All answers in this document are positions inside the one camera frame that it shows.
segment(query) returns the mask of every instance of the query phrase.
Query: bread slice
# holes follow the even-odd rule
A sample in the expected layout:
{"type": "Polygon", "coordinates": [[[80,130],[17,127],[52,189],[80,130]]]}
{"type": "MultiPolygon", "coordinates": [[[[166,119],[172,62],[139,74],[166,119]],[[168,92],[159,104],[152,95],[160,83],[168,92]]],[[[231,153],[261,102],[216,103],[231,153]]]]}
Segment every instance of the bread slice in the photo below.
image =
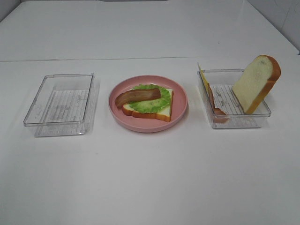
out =
{"type": "Polygon", "coordinates": [[[279,64],[273,57],[257,56],[244,70],[232,90],[245,114],[252,114],[280,77],[279,64]]]}
{"type": "Polygon", "coordinates": [[[163,120],[166,122],[171,121],[171,114],[172,114],[172,104],[173,104],[173,89],[166,88],[171,96],[171,104],[164,108],[162,111],[157,113],[140,113],[133,108],[131,108],[130,104],[124,104],[122,107],[122,111],[127,116],[133,116],[136,118],[148,118],[148,119],[157,119],[157,120],[163,120]]]}

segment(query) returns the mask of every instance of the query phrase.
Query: bacon strip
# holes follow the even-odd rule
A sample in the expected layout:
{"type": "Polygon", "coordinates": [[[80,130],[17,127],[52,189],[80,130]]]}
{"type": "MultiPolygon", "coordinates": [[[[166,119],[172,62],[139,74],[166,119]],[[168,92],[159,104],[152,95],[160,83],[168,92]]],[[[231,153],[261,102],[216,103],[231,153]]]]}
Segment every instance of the bacon strip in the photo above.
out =
{"type": "Polygon", "coordinates": [[[157,98],[161,98],[161,94],[158,88],[128,90],[117,96],[115,103],[117,108],[120,109],[126,103],[154,100],[157,98]]]}

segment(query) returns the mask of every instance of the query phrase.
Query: sandwich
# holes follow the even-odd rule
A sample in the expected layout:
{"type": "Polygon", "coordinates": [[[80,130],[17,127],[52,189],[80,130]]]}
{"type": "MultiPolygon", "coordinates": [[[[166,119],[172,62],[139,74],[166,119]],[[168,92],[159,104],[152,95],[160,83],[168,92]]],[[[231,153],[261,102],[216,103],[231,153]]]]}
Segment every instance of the sandwich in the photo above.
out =
{"type": "Polygon", "coordinates": [[[277,61],[267,55],[257,56],[244,70],[232,90],[245,114],[252,114],[281,75],[277,61]]]}
{"type": "Polygon", "coordinates": [[[173,89],[164,88],[155,84],[140,84],[135,86],[132,90],[120,94],[116,98],[115,103],[127,116],[170,122],[173,89]]]}

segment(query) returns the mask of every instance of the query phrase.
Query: bread crust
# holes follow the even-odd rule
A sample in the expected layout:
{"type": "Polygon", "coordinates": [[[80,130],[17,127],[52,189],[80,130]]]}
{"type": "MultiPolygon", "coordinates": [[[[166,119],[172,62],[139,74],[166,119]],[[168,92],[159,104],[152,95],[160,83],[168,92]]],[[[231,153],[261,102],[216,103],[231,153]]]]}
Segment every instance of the bread crust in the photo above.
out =
{"type": "Polygon", "coordinates": [[[171,104],[170,104],[170,106],[171,106],[170,107],[170,116],[160,115],[157,113],[140,113],[138,111],[128,110],[125,107],[122,107],[122,111],[127,116],[133,116],[136,118],[143,118],[143,119],[157,119],[157,120],[170,122],[171,117],[172,117],[173,96],[174,96],[174,91],[172,91],[172,98],[171,98],[171,104]]]}
{"type": "MultiPolygon", "coordinates": [[[[208,93],[209,93],[210,104],[212,106],[214,114],[216,114],[216,115],[226,115],[226,113],[223,112],[221,109],[215,107],[214,96],[213,96],[210,84],[208,84],[208,93]]],[[[217,118],[217,117],[214,117],[214,122],[215,123],[226,123],[227,120],[228,120],[228,118],[217,118]]]]}
{"type": "Polygon", "coordinates": [[[255,111],[255,109],[263,101],[263,99],[267,96],[267,94],[270,92],[270,90],[274,86],[275,82],[278,80],[278,78],[281,75],[280,66],[273,57],[268,56],[268,55],[259,55],[255,59],[257,59],[261,56],[266,56],[271,61],[272,66],[273,66],[272,74],[271,74],[270,78],[267,80],[265,86],[262,88],[262,90],[259,92],[257,97],[252,102],[251,106],[248,108],[247,111],[244,112],[245,114],[252,114],[255,111]]]}

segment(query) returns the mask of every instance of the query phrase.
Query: white table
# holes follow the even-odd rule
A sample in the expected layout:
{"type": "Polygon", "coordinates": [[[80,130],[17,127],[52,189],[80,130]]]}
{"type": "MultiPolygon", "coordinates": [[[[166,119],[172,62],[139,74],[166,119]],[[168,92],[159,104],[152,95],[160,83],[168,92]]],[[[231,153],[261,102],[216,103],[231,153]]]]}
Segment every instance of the white table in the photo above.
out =
{"type": "Polygon", "coordinates": [[[212,129],[199,95],[197,61],[244,68],[252,59],[0,63],[0,224],[299,224],[299,57],[277,58],[282,76],[262,128],[212,129]],[[42,78],[85,72],[101,81],[93,131],[34,138],[22,121],[42,78]],[[185,117],[163,132],[127,130],[108,109],[116,84],[144,74],[188,95],[185,117]]]}
{"type": "Polygon", "coordinates": [[[246,0],[27,1],[0,23],[0,61],[236,57],[299,51],[246,0]]]}

